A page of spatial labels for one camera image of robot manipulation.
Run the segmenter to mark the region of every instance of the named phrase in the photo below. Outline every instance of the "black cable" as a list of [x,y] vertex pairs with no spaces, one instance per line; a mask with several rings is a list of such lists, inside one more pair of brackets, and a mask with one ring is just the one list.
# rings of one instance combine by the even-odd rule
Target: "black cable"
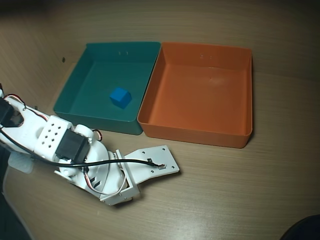
[[102,161],[95,161],[95,162],[83,162],[83,163],[59,163],[55,161],[49,161],[40,155],[36,154],[35,152],[29,150],[25,146],[21,145],[14,139],[12,139],[8,134],[6,134],[3,131],[4,127],[0,128],[0,133],[3,134],[10,142],[12,142],[14,145],[17,147],[21,148],[22,150],[26,151],[29,153],[31,156],[33,156],[35,159],[38,159],[46,164],[53,165],[56,167],[63,167],[63,168],[85,168],[85,167],[91,167],[91,166],[98,166],[98,165],[104,165],[104,164],[113,164],[113,163],[137,163],[137,164],[145,164],[149,165],[152,167],[161,167],[163,164],[155,164],[154,162],[151,161],[143,161],[139,159],[111,159],[111,160],[102,160]]

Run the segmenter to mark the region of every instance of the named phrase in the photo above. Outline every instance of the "white bracket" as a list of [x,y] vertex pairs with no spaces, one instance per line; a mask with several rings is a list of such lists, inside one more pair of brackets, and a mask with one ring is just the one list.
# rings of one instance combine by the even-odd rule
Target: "white bracket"
[[165,168],[157,168],[145,164],[128,162],[131,175],[136,184],[140,184],[148,179],[173,174],[180,171],[168,146],[155,146],[136,150],[125,156],[126,159],[141,159],[152,161],[155,164],[165,164]]

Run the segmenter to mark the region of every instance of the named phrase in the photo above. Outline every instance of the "wire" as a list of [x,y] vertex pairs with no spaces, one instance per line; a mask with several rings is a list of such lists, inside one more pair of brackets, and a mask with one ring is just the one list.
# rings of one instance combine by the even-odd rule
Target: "wire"
[[35,159],[38,159],[46,164],[56,166],[56,167],[85,168],[85,167],[99,166],[99,165],[113,164],[113,163],[137,163],[137,164],[145,164],[145,165],[149,165],[151,167],[157,167],[157,168],[161,168],[164,166],[164,164],[156,164],[152,161],[144,161],[144,160],[139,160],[139,159],[111,159],[111,160],[101,160],[101,161],[83,162],[83,163],[60,163],[60,162],[55,162],[55,161],[49,161],[49,160],[43,158],[42,156],[36,154],[34,151],[31,151],[30,149],[26,148],[22,144],[18,143],[14,139],[12,139],[5,131],[3,131],[3,128],[4,127],[0,127],[0,133],[3,134],[14,145],[21,148],[25,152],[29,153]]
[[24,105],[24,109],[28,109],[29,111],[33,112],[35,115],[43,118],[46,122],[48,121],[48,118],[47,118],[46,116],[37,113],[36,111],[34,111],[34,110],[31,109],[31,108],[28,108],[27,105],[26,105],[26,103],[25,103],[25,102],[21,99],[21,97],[19,97],[18,95],[16,95],[16,94],[8,94],[8,95],[6,95],[6,96],[3,97],[4,100],[5,100],[6,98],[14,98],[14,99],[18,100],[19,102],[21,102],[21,103]]
[[5,100],[6,98],[14,98],[14,99],[18,100],[19,102],[21,102],[21,103],[24,105],[24,108],[25,108],[25,109],[27,108],[26,103],[21,99],[21,97],[19,97],[19,96],[16,95],[16,94],[8,94],[8,95],[5,95],[5,96],[3,97],[4,100]]
[[123,183],[122,183],[121,187],[120,187],[116,192],[114,192],[114,193],[104,193],[104,192],[102,192],[102,191],[96,190],[96,189],[92,186],[91,181],[90,181],[90,179],[89,179],[89,176],[88,176],[88,174],[87,174],[85,171],[83,172],[83,175],[84,175],[84,179],[85,179],[85,182],[86,182],[87,186],[88,186],[92,191],[94,191],[94,192],[96,192],[96,193],[98,193],[98,194],[102,194],[102,195],[114,196],[114,195],[119,194],[119,193],[121,192],[121,190],[122,190],[122,189],[124,188],[124,186],[125,186],[125,183],[126,183],[126,180],[127,180],[127,176],[126,176],[126,173],[125,173],[125,172],[123,172],[123,173],[124,173]]
[[98,141],[101,142],[102,141],[102,133],[98,129],[93,129],[92,132],[97,132],[98,133],[98,135],[99,135],[99,140]]
[[42,114],[39,114],[39,113],[37,113],[36,111],[34,111],[33,109],[31,109],[31,108],[26,108],[26,109],[28,109],[28,110],[30,110],[31,112],[33,112],[35,115],[37,115],[37,116],[39,116],[39,117],[41,117],[41,118],[43,118],[46,122],[48,122],[48,118],[46,117],[46,116],[44,116],[44,115],[42,115]]

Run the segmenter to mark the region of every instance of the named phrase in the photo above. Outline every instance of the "wood grain surface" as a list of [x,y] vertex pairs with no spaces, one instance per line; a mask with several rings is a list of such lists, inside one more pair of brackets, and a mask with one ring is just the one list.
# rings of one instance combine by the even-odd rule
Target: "wood grain surface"
[[70,67],[62,62],[63,52],[42,11],[1,12],[0,83],[5,94],[17,94],[44,111]]
[[[42,38],[46,28],[39,35],[49,42],[50,36],[57,37],[58,52],[75,61],[87,42],[183,41],[251,48],[254,132],[243,149],[103,132],[105,146],[123,154],[168,145],[181,169],[181,174],[141,184],[141,198],[116,207],[67,183],[53,173],[54,167],[37,163],[31,174],[9,168],[4,195],[36,240],[270,240],[319,213],[316,7],[273,0],[61,2],[48,9],[48,37]],[[41,26],[42,19],[29,26]],[[15,45],[11,39],[33,42],[37,34],[22,30],[28,21],[14,21],[21,31],[7,29],[6,42],[1,32],[0,48],[7,54],[0,56],[1,77],[9,87],[14,79],[12,91],[28,98],[27,104],[41,100],[52,113],[68,77],[62,77],[67,65],[61,68],[56,48],[40,45],[48,53],[37,54],[43,56],[38,64],[43,68],[35,76],[28,56],[38,44]],[[57,64],[48,56],[58,56]],[[5,69],[13,69],[15,76]]]
[[255,73],[254,134],[243,149],[103,132],[105,146],[123,154],[168,145],[180,166],[141,184],[129,203],[109,207],[42,163],[32,174],[10,168],[5,197],[36,240],[279,239],[320,211],[319,90]]
[[209,43],[252,49],[257,72],[317,80],[319,4],[311,2],[65,0],[48,16],[74,61],[92,42]]

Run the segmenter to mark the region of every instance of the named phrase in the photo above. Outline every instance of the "wall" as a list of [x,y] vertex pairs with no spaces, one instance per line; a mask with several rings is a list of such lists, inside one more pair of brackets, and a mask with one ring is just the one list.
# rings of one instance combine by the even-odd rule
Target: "wall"
[[0,83],[5,94],[45,111],[68,69],[65,51],[43,8],[1,10]]
[[317,80],[317,8],[294,0],[64,0],[49,16],[73,61],[92,42],[212,43],[252,49],[257,72]]

